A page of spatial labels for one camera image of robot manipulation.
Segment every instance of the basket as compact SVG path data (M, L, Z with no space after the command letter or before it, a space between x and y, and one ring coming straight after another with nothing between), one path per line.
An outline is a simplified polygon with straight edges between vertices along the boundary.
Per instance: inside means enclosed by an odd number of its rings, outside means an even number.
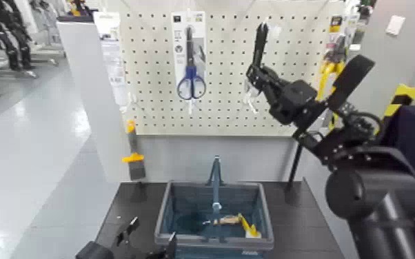
M210 225L197 233L182 228L177 220L195 211L210 220L241 213L261 232L261 238L246 238L241 224ZM154 231L155 243L168 245L173 232L177 234L177 255L184 258L262 257L274 247L262 184L224 184L218 156L207 183L168 183Z

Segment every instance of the white panel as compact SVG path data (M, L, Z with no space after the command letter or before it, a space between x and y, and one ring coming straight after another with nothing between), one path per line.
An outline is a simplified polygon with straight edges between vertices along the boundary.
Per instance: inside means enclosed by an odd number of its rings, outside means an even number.
M109 5L121 13L126 81L137 99L125 118L136 121L139 134L170 135L289 136L294 128L268 114L263 96L254 102L259 114L242 102L256 28L268 17L283 29L268 41L267 66L288 81L316 85L330 17L344 10L342 1L319 0L122 0ZM170 27L170 13L187 8L205 11L207 17L207 92L191 116L175 92Z
M57 25L68 53L72 77L81 90L83 107L106 179L110 183L129 181L128 165L121 159L130 155L130 146L108 81L97 27L93 23L58 22Z

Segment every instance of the yellow handle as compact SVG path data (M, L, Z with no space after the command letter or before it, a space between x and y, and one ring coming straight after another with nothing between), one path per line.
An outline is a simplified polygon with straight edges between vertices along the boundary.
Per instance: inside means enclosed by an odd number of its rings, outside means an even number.
M132 120L127 121L127 133L133 132L135 130L135 122Z
M123 163L132 163L132 162L138 162L143 161L145 159L144 155L140 155L139 153L132 153L130 156L122 158Z
M256 226L251 225L250 227L243 215L238 214L238 217L241 219L241 224L243 225L243 228L246 232L249 232L251 236L259 236L259 232L257 231Z

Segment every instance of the white pegboard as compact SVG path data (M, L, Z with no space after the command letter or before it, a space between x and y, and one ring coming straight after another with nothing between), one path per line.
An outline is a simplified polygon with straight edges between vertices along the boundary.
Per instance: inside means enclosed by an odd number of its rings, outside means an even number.
M268 114L263 96L253 114L243 104L244 81L252 61L256 28L268 17L282 32L268 39L263 62L288 81L303 79L316 85L330 18L344 10L342 1L238 0L120 0L109 2L121 14L121 36L126 81L137 103L125 119L137 123L139 134L289 136ZM193 114L175 92L171 43L171 12L206 13L207 92Z

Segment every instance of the gray wall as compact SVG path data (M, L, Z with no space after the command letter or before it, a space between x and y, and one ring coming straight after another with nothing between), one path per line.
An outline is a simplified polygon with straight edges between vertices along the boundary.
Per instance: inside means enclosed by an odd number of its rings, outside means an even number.
M287 180L296 142L289 137L139 136L139 146L151 182L205 181L215 155L221 156L226 181L278 181Z
M392 15L406 18L396 37L385 32ZM360 110L383 115L399 83L415 86L415 1L378 1L361 52L376 65L350 101Z

